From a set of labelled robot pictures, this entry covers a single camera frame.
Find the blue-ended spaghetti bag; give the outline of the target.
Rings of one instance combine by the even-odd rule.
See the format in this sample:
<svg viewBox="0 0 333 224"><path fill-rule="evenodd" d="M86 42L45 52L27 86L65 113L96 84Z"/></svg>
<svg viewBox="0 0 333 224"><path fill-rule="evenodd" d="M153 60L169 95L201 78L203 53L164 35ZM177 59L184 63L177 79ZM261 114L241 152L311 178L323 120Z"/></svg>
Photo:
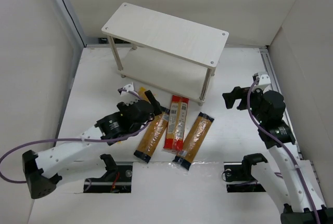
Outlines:
<svg viewBox="0 0 333 224"><path fill-rule="evenodd" d="M183 148L176 153L174 163L186 170L190 169L213 122L213 117L202 112L198 114L183 142Z"/></svg>
<svg viewBox="0 0 333 224"><path fill-rule="evenodd" d="M169 122L169 113L163 112L155 117L155 119L149 124L143 138L141 139L137 149L134 152L134 156L149 163L156 147L165 132Z"/></svg>

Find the yellow spaghetti bag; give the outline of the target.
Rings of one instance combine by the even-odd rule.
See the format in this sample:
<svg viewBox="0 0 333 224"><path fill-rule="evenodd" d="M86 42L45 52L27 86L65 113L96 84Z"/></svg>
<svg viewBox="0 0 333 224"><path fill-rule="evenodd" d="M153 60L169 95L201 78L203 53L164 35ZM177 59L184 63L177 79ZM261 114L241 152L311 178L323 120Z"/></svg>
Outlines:
<svg viewBox="0 0 333 224"><path fill-rule="evenodd" d="M138 95L145 101L148 101L148 98L145 95L146 88L145 87L140 87L138 90Z"/></svg>

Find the red spaghetti bag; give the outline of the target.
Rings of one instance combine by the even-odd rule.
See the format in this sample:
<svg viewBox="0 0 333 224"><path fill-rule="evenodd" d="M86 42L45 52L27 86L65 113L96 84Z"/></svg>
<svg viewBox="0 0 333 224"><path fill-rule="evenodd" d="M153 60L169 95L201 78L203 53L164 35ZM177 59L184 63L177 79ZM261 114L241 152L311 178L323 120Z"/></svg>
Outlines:
<svg viewBox="0 0 333 224"><path fill-rule="evenodd" d="M173 95L163 148L174 152L183 148L185 123L189 99Z"/></svg>

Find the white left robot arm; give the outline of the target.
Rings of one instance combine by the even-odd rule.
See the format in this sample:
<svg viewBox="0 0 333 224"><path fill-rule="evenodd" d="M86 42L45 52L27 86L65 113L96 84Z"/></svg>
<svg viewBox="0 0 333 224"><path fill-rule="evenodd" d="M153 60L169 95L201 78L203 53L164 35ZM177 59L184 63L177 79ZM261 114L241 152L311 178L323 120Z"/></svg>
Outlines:
<svg viewBox="0 0 333 224"><path fill-rule="evenodd" d="M117 112L99 119L79 138L66 140L45 151L29 150L22 155L23 172L32 199L45 197L72 181L112 179L118 167L106 152L108 147L138 135L153 120L170 111L161 106L149 90L145 92L147 100L124 87L118 92L131 94L136 100L119 102Z"/></svg>

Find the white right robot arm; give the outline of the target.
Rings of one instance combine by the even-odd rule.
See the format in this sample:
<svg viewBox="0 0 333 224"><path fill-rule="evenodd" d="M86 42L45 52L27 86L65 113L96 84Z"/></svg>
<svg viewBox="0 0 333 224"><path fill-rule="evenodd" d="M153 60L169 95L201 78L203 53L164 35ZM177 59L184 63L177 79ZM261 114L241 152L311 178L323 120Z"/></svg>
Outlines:
<svg viewBox="0 0 333 224"><path fill-rule="evenodd" d="M224 165L222 178L228 186L252 189L259 183L275 203L281 223L332 223L332 208L326 206L308 179L294 135L283 120L284 97L276 91L250 87L235 87L222 97L228 109L240 100L237 109L248 110L279 168L273 171L261 153L246 155L240 163Z"/></svg>

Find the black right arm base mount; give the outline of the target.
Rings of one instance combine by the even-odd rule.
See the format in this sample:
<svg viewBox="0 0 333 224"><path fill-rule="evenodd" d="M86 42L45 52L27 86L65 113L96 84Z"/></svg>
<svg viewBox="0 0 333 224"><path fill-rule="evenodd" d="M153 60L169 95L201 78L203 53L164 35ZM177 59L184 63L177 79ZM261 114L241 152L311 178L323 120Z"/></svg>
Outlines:
<svg viewBox="0 0 333 224"><path fill-rule="evenodd" d="M227 183L227 193L265 192L251 174L252 166L261 162L268 162L261 153L245 155L241 162L224 162L221 177Z"/></svg>

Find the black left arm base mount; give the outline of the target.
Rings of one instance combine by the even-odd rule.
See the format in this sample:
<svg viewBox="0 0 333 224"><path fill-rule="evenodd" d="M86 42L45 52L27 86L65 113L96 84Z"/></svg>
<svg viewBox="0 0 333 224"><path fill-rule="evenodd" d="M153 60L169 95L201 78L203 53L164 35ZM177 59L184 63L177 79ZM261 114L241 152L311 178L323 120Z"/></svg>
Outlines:
<svg viewBox="0 0 333 224"><path fill-rule="evenodd" d="M83 193L131 193L133 162L115 162L110 154L100 156L102 175L86 178Z"/></svg>

